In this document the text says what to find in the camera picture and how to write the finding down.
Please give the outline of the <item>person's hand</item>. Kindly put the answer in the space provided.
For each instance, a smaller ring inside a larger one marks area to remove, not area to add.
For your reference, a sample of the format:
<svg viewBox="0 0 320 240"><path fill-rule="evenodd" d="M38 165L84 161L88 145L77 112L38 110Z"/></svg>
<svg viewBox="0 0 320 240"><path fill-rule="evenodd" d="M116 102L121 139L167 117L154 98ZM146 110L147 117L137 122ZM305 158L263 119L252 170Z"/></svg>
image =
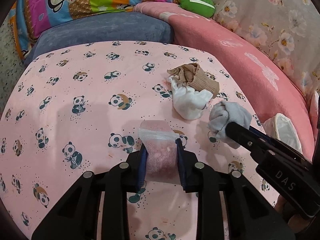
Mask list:
<svg viewBox="0 0 320 240"><path fill-rule="evenodd" d="M304 219L304 217L301 216L300 213L281 195L278 196L274 209L281 215L283 220L287 222L294 233L305 230L312 222L312 219Z"/></svg>

